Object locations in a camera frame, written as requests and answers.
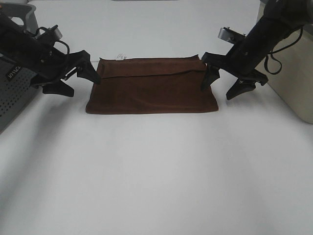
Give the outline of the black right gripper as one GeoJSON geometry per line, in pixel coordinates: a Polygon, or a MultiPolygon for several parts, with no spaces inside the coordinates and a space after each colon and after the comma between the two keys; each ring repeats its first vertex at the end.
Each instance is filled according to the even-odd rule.
{"type": "Polygon", "coordinates": [[[226,99],[231,100],[253,91],[256,83],[263,86],[268,82],[267,76],[255,69],[268,53],[268,40],[263,36],[228,36],[227,41],[233,44],[227,55],[205,52],[202,56],[201,61],[206,64],[206,71],[201,91],[208,90],[220,78],[220,69],[228,73],[234,70],[237,81],[226,93],[226,99]]]}

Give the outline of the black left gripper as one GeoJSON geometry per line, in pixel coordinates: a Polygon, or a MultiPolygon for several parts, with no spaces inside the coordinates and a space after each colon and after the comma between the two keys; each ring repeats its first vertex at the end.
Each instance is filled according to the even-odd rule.
{"type": "Polygon", "coordinates": [[[53,46],[37,44],[31,52],[30,69],[36,73],[31,79],[32,87],[42,87],[44,94],[74,96],[74,89],[64,83],[73,75],[100,84],[101,77],[90,62],[85,50],[73,53],[59,51],[53,46]]]}

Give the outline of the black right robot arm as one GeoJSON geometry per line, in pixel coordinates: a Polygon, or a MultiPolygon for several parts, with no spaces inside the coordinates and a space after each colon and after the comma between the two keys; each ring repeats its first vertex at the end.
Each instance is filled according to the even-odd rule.
{"type": "Polygon", "coordinates": [[[222,27],[219,39],[233,44],[226,55],[206,52],[201,60],[206,64],[201,90],[207,90],[220,78],[224,70],[237,78],[226,93],[227,100],[253,91],[256,84],[265,85],[268,77],[257,71],[262,60],[268,61],[276,53],[274,48],[293,32],[303,31],[304,26],[313,23],[313,2],[311,0],[269,0],[263,15],[247,34],[240,34],[228,27],[222,27]]]}

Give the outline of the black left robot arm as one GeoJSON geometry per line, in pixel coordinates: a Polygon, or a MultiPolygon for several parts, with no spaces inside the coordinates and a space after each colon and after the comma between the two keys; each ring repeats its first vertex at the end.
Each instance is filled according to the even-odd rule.
{"type": "Polygon", "coordinates": [[[66,53],[62,53],[55,48],[56,43],[68,47],[61,40],[57,25],[39,27],[32,33],[9,18],[5,12],[8,6],[3,3],[0,9],[0,52],[36,74],[30,81],[32,87],[41,87],[44,94],[73,97],[74,89],[65,83],[73,75],[100,84],[101,78],[86,51],[70,53],[67,48],[66,53]]]}

